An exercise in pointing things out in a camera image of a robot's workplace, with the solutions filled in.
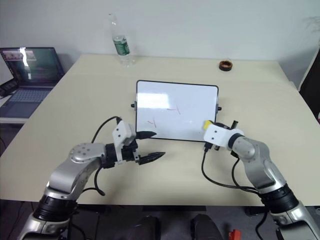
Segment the black chair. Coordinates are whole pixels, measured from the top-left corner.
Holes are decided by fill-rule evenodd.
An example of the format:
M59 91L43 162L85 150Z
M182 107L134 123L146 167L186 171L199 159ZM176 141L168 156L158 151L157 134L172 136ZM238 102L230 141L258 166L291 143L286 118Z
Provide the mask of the black chair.
M300 87L300 94L320 123L320 50Z

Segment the whiteboard clip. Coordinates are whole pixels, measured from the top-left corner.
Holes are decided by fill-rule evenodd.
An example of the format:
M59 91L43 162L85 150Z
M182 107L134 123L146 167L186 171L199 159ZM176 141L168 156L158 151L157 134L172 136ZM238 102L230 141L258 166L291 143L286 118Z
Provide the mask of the whiteboard clip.
M137 101L134 101L134 102L131 104L131 107L134 108L135 111L137 111Z
M218 111L221 111L222 110L222 107L220 107L218 104L216 105L216 108L215 108L215 114L218 114Z

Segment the whiteboard frame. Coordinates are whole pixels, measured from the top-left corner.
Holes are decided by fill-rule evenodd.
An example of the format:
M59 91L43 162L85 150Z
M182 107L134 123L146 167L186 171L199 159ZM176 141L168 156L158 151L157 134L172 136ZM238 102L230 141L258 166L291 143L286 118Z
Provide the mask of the whiteboard frame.
M215 106L215 115L214 121L217 119L218 114L218 98L219 98L219 87L217 85L210 85L210 84L197 84L197 83L184 83L184 82L173 82L173 81L151 81L151 80L138 80L135 84L135 132L137 132L137 118L138 118L138 83L139 82L150 82L150 83L164 83L164 84L181 84L181 85L196 85L196 86L207 86L207 87L216 87L216 106ZM205 143L206 141L199 141L199 140L186 140L186 139L172 139L172 138L162 138L156 137L157 135L150 137L149 139L162 139L162 140L173 140L173 141L188 141L188 142L198 142L198 143Z

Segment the beige tabletop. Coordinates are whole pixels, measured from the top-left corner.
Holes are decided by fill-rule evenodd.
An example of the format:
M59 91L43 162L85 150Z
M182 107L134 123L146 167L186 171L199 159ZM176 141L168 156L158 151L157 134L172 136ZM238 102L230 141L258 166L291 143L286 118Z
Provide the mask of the beige tabletop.
M70 149L90 142L99 125L118 115L135 124L130 104L137 80L212 84L219 87L222 111L217 121L239 121L249 138L264 142L270 157L305 205L319 205L320 126L295 87L274 61L233 61L218 69L218 60L139 57L122 67L117 56L83 55L29 118L0 159L0 198L38 201L52 171ZM115 122L96 142L112 142ZM128 162L102 170L102 197L87 191L81 204L117 205L261 205L256 195L216 186L201 173L203 143L162 139L140 140L140 153L166 152L159 160ZM205 171L216 181L232 184L235 158L221 149L207 154ZM250 184L242 164L241 184ZM93 175L87 187L93 185Z

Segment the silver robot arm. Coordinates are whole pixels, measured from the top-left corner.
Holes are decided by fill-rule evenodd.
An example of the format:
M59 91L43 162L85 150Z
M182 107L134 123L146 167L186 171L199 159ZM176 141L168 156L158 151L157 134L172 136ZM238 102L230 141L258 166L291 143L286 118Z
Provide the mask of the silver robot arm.
M136 133L133 126L120 118L117 123L112 132L114 143L82 143L71 149L66 161L51 174L44 195L28 217L18 240L57 240L68 227L70 217L77 209L77 199L95 170L112 168L125 161L146 164L165 154L154 152L141 157L136 139L150 138L155 133Z
M205 129L206 142L227 148L243 162L247 178L279 226L284 240L320 240L319 227L271 161L266 144L221 123L207 122Z

